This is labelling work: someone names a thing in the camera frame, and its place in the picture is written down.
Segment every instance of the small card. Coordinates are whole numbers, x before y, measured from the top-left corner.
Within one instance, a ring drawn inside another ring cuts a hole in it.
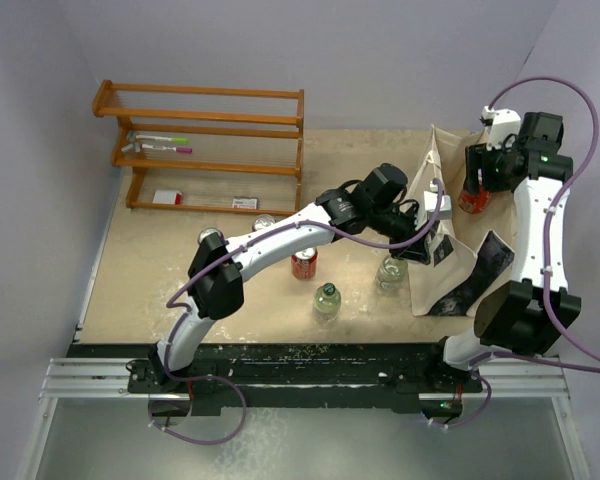
[[[249,210],[256,210],[258,208],[257,198],[245,198],[245,197],[234,197],[231,203],[233,208],[246,208]]]
[[[167,205],[180,205],[182,203],[182,192],[180,190],[156,190],[153,195],[153,203],[166,203]]]

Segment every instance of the white wall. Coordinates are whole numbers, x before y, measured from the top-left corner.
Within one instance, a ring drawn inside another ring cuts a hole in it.
[[[465,128],[556,0],[60,4],[99,80],[304,88],[309,128]]]
[[[71,340],[117,183],[96,91],[57,3],[0,1],[0,480]]]
[[[600,116],[600,0],[561,0],[551,15],[520,78],[550,74],[582,86]],[[506,99],[519,111],[545,110],[565,116],[562,152],[579,165],[589,147],[591,120],[584,103],[561,86],[528,84]],[[565,267],[569,290],[582,297],[583,309],[571,330],[600,351],[600,141],[597,153],[569,198],[565,225]],[[588,362],[561,342],[563,359]],[[568,373],[578,427],[595,478],[600,479],[600,376]]]

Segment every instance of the paper bag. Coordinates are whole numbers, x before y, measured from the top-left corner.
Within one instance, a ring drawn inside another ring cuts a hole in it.
[[[513,194],[492,194],[479,214],[466,213],[458,206],[465,179],[465,147],[484,143],[487,138],[484,131],[458,137],[431,129],[427,151],[407,198],[422,201],[431,180],[438,178],[451,197],[453,218],[436,222],[428,234],[430,263],[408,264],[416,316],[474,316],[479,301],[509,279],[517,227]]]

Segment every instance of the green glass bottle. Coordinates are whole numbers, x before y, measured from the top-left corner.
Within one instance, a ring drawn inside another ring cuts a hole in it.
[[[313,298],[313,316],[321,324],[331,322],[338,316],[342,298],[333,283],[318,287]]]
[[[387,255],[378,267],[376,285],[384,291],[396,290],[407,274],[407,260]]]

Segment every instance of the red soda can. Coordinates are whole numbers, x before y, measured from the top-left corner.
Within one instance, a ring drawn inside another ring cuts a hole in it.
[[[318,266],[318,250],[306,248],[291,255],[291,271],[300,280],[308,280],[316,274]]]
[[[458,196],[458,206],[467,213],[476,214],[483,211],[490,200],[491,193],[480,185],[480,192],[477,195],[472,195],[463,189]]]

